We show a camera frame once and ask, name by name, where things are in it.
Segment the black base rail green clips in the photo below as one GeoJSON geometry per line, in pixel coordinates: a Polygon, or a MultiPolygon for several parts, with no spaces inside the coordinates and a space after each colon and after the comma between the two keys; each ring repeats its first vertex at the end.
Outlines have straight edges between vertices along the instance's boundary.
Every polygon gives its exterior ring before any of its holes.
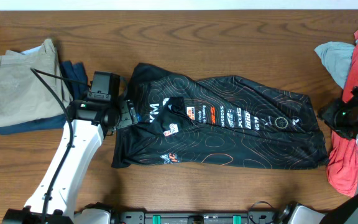
{"type": "Polygon", "coordinates": [[[97,203],[88,205],[82,212],[74,214],[74,224],[273,224],[310,223],[317,224],[325,214],[316,212],[299,203],[290,203],[281,210],[274,208],[244,213],[159,213],[117,212],[111,207],[97,203]]]}

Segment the black printed cycling jersey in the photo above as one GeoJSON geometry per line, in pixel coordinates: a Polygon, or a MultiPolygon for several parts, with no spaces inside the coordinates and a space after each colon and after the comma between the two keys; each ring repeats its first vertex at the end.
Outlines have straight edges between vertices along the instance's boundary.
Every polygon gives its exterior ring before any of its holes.
{"type": "Polygon", "coordinates": [[[140,63],[126,98],[138,122],[117,131],[114,168],[198,162],[297,170],[329,162],[307,95],[239,76],[193,80],[140,63]]]}

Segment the folded beige trousers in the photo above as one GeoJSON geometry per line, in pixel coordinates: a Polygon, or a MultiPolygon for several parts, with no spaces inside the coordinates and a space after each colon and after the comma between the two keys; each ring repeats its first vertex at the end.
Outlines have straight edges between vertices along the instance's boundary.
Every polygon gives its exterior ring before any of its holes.
{"type": "Polygon", "coordinates": [[[0,127],[63,113],[31,68],[61,76],[57,49],[51,39],[29,54],[8,50],[0,56],[0,127]]]}

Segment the folded navy blue garment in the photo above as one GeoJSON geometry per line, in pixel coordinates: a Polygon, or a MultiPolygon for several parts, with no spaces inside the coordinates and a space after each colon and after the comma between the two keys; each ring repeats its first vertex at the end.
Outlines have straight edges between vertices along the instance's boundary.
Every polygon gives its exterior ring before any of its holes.
{"type": "MultiPolygon", "coordinates": [[[[65,61],[60,64],[60,70],[63,78],[69,78],[71,80],[76,80],[82,83],[88,82],[88,77],[82,63],[76,63],[73,65],[70,61],[65,61]]],[[[74,100],[83,99],[85,97],[85,91],[88,91],[89,89],[85,85],[68,81],[65,81],[65,84],[68,87],[74,100]]],[[[61,129],[65,123],[66,118],[63,114],[61,114],[51,118],[37,119],[21,124],[1,127],[0,135],[10,135],[48,129],[61,129]]]]}

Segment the light grey-blue garment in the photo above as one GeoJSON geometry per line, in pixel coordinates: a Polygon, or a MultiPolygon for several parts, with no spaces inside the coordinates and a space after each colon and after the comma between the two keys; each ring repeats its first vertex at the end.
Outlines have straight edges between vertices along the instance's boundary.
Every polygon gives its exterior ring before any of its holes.
{"type": "Polygon", "coordinates": [[[327,42],[314,49],[323,66],[342,89],[351,69],[354,49],[355,45],[345,42],[327,42]]]}

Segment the light blue folded garment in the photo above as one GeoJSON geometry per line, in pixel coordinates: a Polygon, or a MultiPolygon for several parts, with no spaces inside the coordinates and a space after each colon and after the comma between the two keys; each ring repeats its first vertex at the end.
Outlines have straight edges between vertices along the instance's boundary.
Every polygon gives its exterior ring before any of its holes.
{"type": "Polygon", "coordinates": [[[38,47],[34,47],[32,49],[29,49],[29,50],[25,50],[25,51],[21,52],[21,54],[23,54],[23,55],[32,54],[34,52],[38,52],[40,50],[40,48],[41,48],[41,45],[38,47]]]}

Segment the red crumpled garment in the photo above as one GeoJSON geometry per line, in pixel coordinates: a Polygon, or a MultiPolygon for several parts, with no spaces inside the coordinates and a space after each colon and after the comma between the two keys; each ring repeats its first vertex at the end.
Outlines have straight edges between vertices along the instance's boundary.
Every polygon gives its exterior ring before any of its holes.
{"type": "MultiPolygon", "coordinates": [[[[351,67],[347,76],[341,100],[351,106],[357,103],[358,96],[353,92],[358,87],[358,30],[354,33],[357,41],[351,57],[351,67]]],[[[339,193],[353,197],[358,184],[358,145],[355,137],[358,131],[356,112],[346,106],[337,114],[340,127],[350,132],[348,138],[341,137],[337,132],[331,133],[332,151],[329,154],[329,163],[326,166],[326,176],[331,186],[339,193]]]]}

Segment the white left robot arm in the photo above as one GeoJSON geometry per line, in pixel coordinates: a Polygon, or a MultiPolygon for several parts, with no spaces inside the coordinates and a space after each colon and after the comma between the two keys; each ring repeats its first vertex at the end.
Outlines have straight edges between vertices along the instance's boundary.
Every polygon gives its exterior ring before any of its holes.
{"type": "Polygon", "coordinates": [[[21,210],[8,209],[10,223],[115,223],[113,210],[102,203],[76,213],[79,189],[106,133],[138,122],[131,100],[72,101],[67,109],[62,140],[41,183],[21,210]]]}

